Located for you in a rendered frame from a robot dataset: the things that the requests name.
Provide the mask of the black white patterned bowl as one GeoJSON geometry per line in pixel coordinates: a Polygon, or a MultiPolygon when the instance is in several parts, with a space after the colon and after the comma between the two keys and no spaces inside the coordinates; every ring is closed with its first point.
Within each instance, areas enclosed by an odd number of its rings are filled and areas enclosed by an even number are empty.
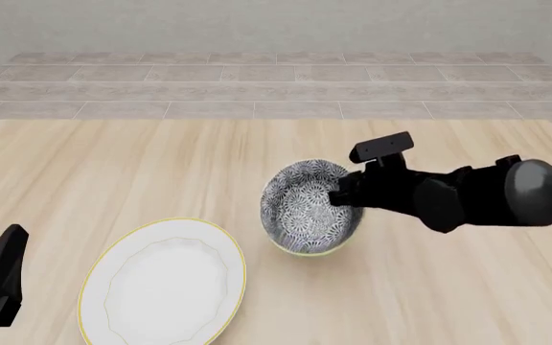
{"type": "Polygon", "coordinates": [[[293,163],[264,186],[260,215],[264,230],[283,251],[304,257],[327,255],[352,237],[363,209],[332,206],[329,192],[348,171],[328,160],[293,163]]]}

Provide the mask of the white plate with yellow rim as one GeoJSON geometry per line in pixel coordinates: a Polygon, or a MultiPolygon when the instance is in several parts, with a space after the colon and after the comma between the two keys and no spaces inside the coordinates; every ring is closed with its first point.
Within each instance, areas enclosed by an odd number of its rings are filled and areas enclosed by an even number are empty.
{"type": "Polygon", "coordinates": [[[246,263],[235,239],[199,218],[166,218],[112,243],[80,289],[86,345],[209,345],[242,303],[246,263]]]}

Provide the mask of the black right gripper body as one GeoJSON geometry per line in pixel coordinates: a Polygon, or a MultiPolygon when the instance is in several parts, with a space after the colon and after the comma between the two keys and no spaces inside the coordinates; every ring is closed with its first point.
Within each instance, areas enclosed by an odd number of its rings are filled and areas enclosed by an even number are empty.
{"type": "Polygon", "coordinates": [[[365,207],[418,217],[414,195],[424,182],[422,172],[407,168],[403,157],[382,157],[365,164],[365,207]]]}

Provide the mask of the small flat plate on stalk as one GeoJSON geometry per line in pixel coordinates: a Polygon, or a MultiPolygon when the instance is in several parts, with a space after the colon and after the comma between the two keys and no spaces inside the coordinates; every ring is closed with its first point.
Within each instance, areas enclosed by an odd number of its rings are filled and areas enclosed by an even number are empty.
{"type": "Polygon", "coordinates": [[[364,163],[371,171],[405,170],[403,152],[413,148],[412,137],[408,131],[403,131],[355,144],[349,160],[355,164],[364,163]]]}

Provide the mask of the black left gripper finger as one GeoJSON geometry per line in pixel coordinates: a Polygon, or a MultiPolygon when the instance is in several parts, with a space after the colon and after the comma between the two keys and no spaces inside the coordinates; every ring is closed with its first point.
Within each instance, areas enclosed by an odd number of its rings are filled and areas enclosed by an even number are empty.
{"type": "Polygon", "coordinates": [[[21,272],[29,234],[12,224],[0,236],[0,292],[21,292],[21,272]]]}

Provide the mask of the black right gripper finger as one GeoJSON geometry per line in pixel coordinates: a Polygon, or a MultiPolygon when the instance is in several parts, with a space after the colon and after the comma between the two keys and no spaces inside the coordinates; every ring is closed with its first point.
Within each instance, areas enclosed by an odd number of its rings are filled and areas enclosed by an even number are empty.
{"type": "Polygon", "coordinates": [[[332,206],[364,206],[364,192],[360,189],[363,182],[363,172],[350,172],[337,179],[337,188],[328,192],[332,206]]]}

